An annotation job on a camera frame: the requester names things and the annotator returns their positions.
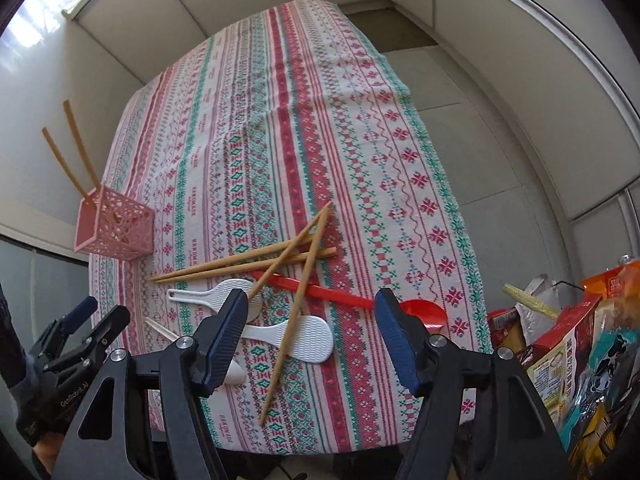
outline snack bag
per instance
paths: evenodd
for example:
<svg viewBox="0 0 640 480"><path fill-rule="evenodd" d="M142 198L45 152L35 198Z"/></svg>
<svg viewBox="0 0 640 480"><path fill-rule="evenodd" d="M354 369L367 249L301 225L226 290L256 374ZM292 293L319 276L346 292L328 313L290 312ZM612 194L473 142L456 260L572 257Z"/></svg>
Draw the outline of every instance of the snack bag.
<svg viewBox="0 0 640 480"><path fill-rule="evenodd" d="M598 406L615 402L615 395L622 393L610 390L612 381L625 359L636 355L637 335L635 332L617 330L603 332L589 356L589 366L580 377L580 389L573 406L560 431L562 445L573 452L577 444L587 434L587 428Z"/></svg>
<svg viewBox="0 0 640 480"><path fill-rule="evenodd" d="M558 426L570 408L593 342L593 313L600 295L585 294L562 310L554 327L518 357Z"/></svg>
<svg viewBox="0 0 640 480"><path fill-rule="evenodd" d="M600 440L606 440L606 447L612 449L616 445L616 438L609 429L609 416L604 404L599 402L593 417L584 430L582 439L578 442L569 457L569 462L576 472L576 480L588 480L595 473L596 468L604 462L606 455L600 446Z"/></svg>

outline snack package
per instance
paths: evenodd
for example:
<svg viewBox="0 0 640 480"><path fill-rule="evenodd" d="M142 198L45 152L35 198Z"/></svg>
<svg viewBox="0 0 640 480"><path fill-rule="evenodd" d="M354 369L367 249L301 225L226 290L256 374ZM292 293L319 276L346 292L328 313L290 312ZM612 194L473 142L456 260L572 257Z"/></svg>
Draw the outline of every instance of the snack package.
<svg viewBox="0 0 640 480"><path fill-rule="evenodd" d="M580 388L560 433L564 448L573 453L590 429L607 429L609 421L601 417L594 422L598 410L607 413L626 390L638 337L631 330L603 332L589 356L589 365L580 377ZM584 459L580 454L577 460Z"/></svg>
<svg viewBox="0 0 640 480"><path fill-rule="evenodd" d="M584 290L590 294L601 294L603 300L618 298L623 294L623 278L620 272L627 268L640 270L640 261L634 260L615 269L607 270L582 281Z"/></svg>
<svg viewBox="0 0 640 480"><path fill-rule="evenodd" d="M491 337L491 345L494 350L504 342L509 335L511 328L520 322L520 316L515 308L504 308L494 310L487 314L489 322L489 334Z"/></svg>
<svg viewBox="0 0 640 480"><path fill-rule="evenodd" d="M607 449L616 445L616 438L609 429L610 420L602 402L599 402L593 417L589 421L583 438L578 442L569 457L576 472L576 480L588 480L595 473L596 468L605 459L600 440L605 439Z"/></svg>
<svg viewBox="0 0 640 480"><path fill-rule="evenodd" d="M601 298L585 294L580 303L563 309L553 328L518 356L556 426L569 410L587 365L593 314Z"/></svg>

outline bamboo stick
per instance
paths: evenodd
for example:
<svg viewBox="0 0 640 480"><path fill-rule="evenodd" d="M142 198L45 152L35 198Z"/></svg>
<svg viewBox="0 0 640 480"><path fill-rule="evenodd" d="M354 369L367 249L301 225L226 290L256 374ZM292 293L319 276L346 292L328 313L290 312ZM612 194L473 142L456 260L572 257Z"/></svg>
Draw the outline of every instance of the bamboo stick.
<svg viewBox="0 0 640 480"><path fill-rule="evenodd" d="M56 146L56 143L53 142L53 139L51 138L51 135L49 135L49 131L47 130L46 126L42 129L42 134L44 135L44 138L49 144L49 147L51 148L51 151L53 152L56 159L58 160L60 166L62 166L62 169L65 171L66 176L68 176L71 183L74 186L76 186L78 193L80 193L84 197L84 199L87 201L89 205L91 205L91 207L96 209L94 201L91 200L89 195L87 195L86 191L82 188L82 186L80 186L80 183L78 182L78 180L74 177L74 174L71 173L71 169L67 165L65 158L62 156L62 153L60 153L60 150Z"/></svg>
<svg viewBox="0 0 640 480"><path fill-rule="evenodd" d="M260 291L262 290L264 284L267 282L267 280L269 279L269 276L271 276L277 269L278 266L280 266L283 261L289 257L289 255L291 254L291 252L302 243L302 239L309 233L309 231L311 231L311 229L313 228L314 225L316 225L319 221L319 219L322 218L322 215L325 214L325 212L331 212L331 206L332 203L331 201L327 202L324 207L320 210L320 212L311 219L311 222L309 222L304 229L302 229L302 231L300 231L295 238L293 238L293 240L290 241L289 245L282 251L282 253L280 254L280 256L278 256L276 258L276 260L271 264L271 266L266 270L266 272L260 277L260 279L254 283L254 286L252 286L251 290L249 291L249 293L247 294L247 297L249 298L249 301L251 301L253 298L256 297L256 295L258 293L260 293ZM313 241L311 242L312 244L316 242L316 238L317 238L317 234L314 235Z"/></svg>
<svg viewBox="0 0 640 480"><path fill-rule="evenodd" d="M308 244L313 239L312 235L308 235L304 240L300 242L302 244ZM160 280L168 280L169 278L176 278L177 276L185 276L187 274L194 274L196 272L204 272L204 270L213 270L220 267L227 267L231 265L244 262L245 260L251 260L253 258L259 258L260 256L266 256L267 254L279 253L285 249L291 240L285 240L278 242L277 244L267 245L265 247L258 247L257 249L251 249L244 253L230 254L219 260L213 260L211 262L204 262L203 264L197 264L185 269L174 270L174 272L168 272L166 274L160 274L159 276L152 276L149 278L150 282L159 282Z"/></svg>
<svg viewBox="0 0 640 480"><path fill-rule="evenodd" d="M305 266L302 269L300 284L298 285L298 290L296 291L296 296L293 300L293 306L291 307L291 313L289 314L289 322L287 323L284 335L282 336L276 364L273 367L273 372L271 373L271 381L269 382L267 397L264 399L264 404L262 406L262 413L260 414L261 426L264 424L264 421L267 418L267 411L269 410L271 399L273 399L273 396L276 393L276 387L278 386L278 382L280 381L280 375L282 373L284 359L286 359L287 357L287 351L289 349L289 346L291 345L291 342L293 341L293 338L295 338L296 336L298 313L300 311L300 307L302 306L302 299L305 296L306 286L309 283L309 277L311 277L311 272L316 266L316 256L318 256L318 248L320 246L320 240L322 239L322 232L324 232L324 227L326 226L326 223L329 219L329 212L330 209L327 207L323 208L321 211L321 215L318 220L318 227L316 228L316 234L314 235L314 239L311 242L311 247L309 247Z"/></svg>
<svg viewBox="0 0 640 480"><path fill-rule="evenodd" d="M335 256L337 249L335 247L328 247L326 249L320 249L318 251L318 259L324 260ZM300 253L295 256L290 256L284 262L285 266L292 264L299 264L306 260L308 253ZM222 267L221 269L204 270L204 272L196 272L194 274L186 274L183 276L175 276L173 278L165 278L163 280L157 280L156 283L169 283L169 282L190 282L191 280L200 280L203 278L215 278L216 276L226 276L228 274L241 274L242 272L250 272L251 270L265 270L276 260L271 258L269 260L259 260L257 262L247 262L232 267Z"/></svg>
<svg viewBox="0 0 640 480"><path fill-rule="evenodd" d="M73 112L71 111L71 103L68 100L62 103L62 107L65 109L66 122L69 123L69 129L71 129L71 135L76 142L76 146L78 147L78 153L80 154L80 158L82 159L82 163L84 167L89 172L89 176L91 176L91 181L94 183L94 187L96 191L100 191L100 179L95 173L94 166L91 164L89 160L89 156L86 154L86 150L84 149L84 144L82 143L82 138L80 137L80 131L78 130L78 125L76 124L76 118L74 117Z"/></svg>

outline wooden chopstick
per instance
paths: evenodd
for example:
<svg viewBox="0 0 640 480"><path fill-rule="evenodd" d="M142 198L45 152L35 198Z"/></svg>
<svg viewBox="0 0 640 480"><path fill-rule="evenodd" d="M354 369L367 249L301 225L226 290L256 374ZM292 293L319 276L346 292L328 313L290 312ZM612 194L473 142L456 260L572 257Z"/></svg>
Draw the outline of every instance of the wooden chopstick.
<svg viewBox="0 0 640 480"><path fill-rule="evenodd" d="M319 219L322 218L322 215L324 214L325 211L331 212L331 206L332 203L331 201L327 202L324 207L320 210L320 212L314 216L311 219L311 222L309 222L304 229L302 229L302 231L300 231L295 238L293 238L293 240L291 240L289 242L289 245L284 249L284 251L282 251L280 253L280 256L278 256L276 258L276 260L269 266L269 268L267 269L267 271L260 277L260 279L254 283L254 286L252 286L251 290L249 291L249 293L247 294L247 297L249 298L249 301L251 301L253 298L256 297L256 295L262 290L264 284L267 282L267 280L269 279L269 276L271 276L277 269L278 266L280 266L284 260L286 260L289 255L291 254L291 252L302 243L303 238L306 237L306 235L308 235L309 231L311 231L311 229L313 228L314 225L316 225L319 221ZM314 235L313 241L311 242L312 246L314 243L316 243L316 238L317 235Z"/></svg>
<svg viewBox="0 0 640 480"><path fill-rule="evenodd" d="M335 247L328 247L326 249L320 249L318 251L318 259L331 258L335 256L337 249ZM300 253L294 256L290 256L284 262L284 265L299 264L306 260L309 253ZM259 260L257 262L247 262L232 267L222 267L221 269L204 270L203 272L196 272L194 274L185 274L183 276L175 276L173 278L165 278L163 280L157 280L156 283L169 283L169 282L189 282L191 280L200 280L203 278L214 278L216 276L226 276L228 274L241 274L242 272L249 272L250 270L265 270L276 260L271 258L269 260Z"/></svg>
<svg viewBox="0 0 640 480"><path fill-rule="evenodd" d="M69 129L71 129L71 135L73 136L74 141L76 142L76 146L78 147L78 153L80 154L82 163L84 164L86 170L89 172L91 181L94 183L96 191L100 191L100 180L95 174L94 166L91 164L89 156L86 154L86 150L84 149L84 144L82 143L82 139L80 137L80 131L78 130L78 125L76 124L76 118L71 111L71 103L66 100L62 103L62 107L65 109L66 122L69 123Z"/></svg>
<svg viewBox="0 0 640 480"><path fill-rule="evenodd" d="M312 235L307 235L300 242L300 245L310 243L312 239L313 239ZM266 256L267 254L278 253L281 250L286 249L290 241L291 240L285 240L284 242L278 242L276 244L267 245L265 247L259 247L257 249L246 251L244 253L230 254L229 256L220 258L219 260L213 260L211 262L197 264L181 270L174 270L174 272L168 272L166 274L161 274L159 276L152 276L151 278L149 278L149 281L161 282L162 280L164 282L164 280L168 280L170 278L176 278L177 276L185 276L187 274L194 274L196 272L204 272L205 270L219 269L220 267L231 266L234 264L238 264L240 262L244 262L245 260L251 260L252 258L259 258L260 256Z"/></svg>
<svg viewBox="0 0 640 480"><path fill-rule="evenodd" d="M86 191L82 188L82 186L80 186L80 183L78 182L78 180L74 177L74 174L71 173L71 169L69 168L68 164L66 163L65 158L62 156L62 153L60 153L60 150L56 146L56 143L53 142L53 139L51 138L51 135L49 135L49 131L47 130L46 126L42 129L42 134L44 135L44 138L46 139L47 143L49 144L49 147L51 148L51 151L53 152L53 154L55 155L56 159L58 160L60 166L62 166L62 169L65 171L66 176L68 176L69 180L71 181L71 183L74 186L76 186L76 189L78 190L78 193L80 193L84 197L84 199L87 201L87 203L91 207L96 209L94 201L91 200L89 195L87 195Z"/></svg>
<svg viewBox="0 0 640 480"><path fill-rule="evenodd" d="M278 382L280 381L284 359L286 359L289 346L291 345L291 342L296 335L298 313L300 311L300 306L302 306L302 299L305 296L306 286L309 283L309 277L311 277L311 272L316 266L316 256L318 256L319 253L318 248L320 246L320 240L322 239L322 232L324 232L324 227L326 226L326 223L329 219L329 213L329 208L325 207L322 209L320 218L318 219L318 227L316 228L314 239L311 242L311 247L309 247L308 257L306 258L305 266L303 267L302 275L300 276L300 284L298 285L298 290L296 291L296 296L293 300L293 306L291 307L291 313L289 314L289 322L287 323L284 335L282 336L280 349L278 350L278 357L276 358L276 364L273 367L273 372L271 373L271 380L269 382L267 396L264 399L264 404L262 405L262 413L260 414L261 426L267 419L267 411L269 410L271 399L273 399L273 396L276 393L276 387L278 386Z"/></svg>

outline metal bolt head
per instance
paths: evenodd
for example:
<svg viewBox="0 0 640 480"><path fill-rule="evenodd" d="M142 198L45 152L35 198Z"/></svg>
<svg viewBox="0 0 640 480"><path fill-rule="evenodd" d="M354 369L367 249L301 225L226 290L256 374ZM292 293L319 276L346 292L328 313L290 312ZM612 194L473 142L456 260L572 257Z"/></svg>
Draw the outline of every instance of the metal bolt head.
<svg viewBox="0 0 640 480"><path fill-rule="evenodd" d="M513 358L513 350L507 348L506 346L501 346L500 348L498 348L498 357L500 359L508 361L509 359Z"/></svg>
<svg viewBox="0 0 640 480"><path fill-rule="evenodd" d="M117 350L114 350L113 352L111 352L111 360L118 362L118 361L122 361L125 357L127 356L127 351L124 348L118 348Z"/></svg>
<svg viewBox="0 0 640 480"><path fill-rule="evenodd" d="M436 348L442 348L447 344L447 338L440 334L433 334L429 338L429 344L431 346L435 346Z"/></svg>
<svg viewBox="0 0 640 480"><path fill-rule="evenodd" d="M193 337L188 335L183 335L182 337L179 337L175 341L175 345L178 348L189 348L192 344L193 344Z"/></svg>

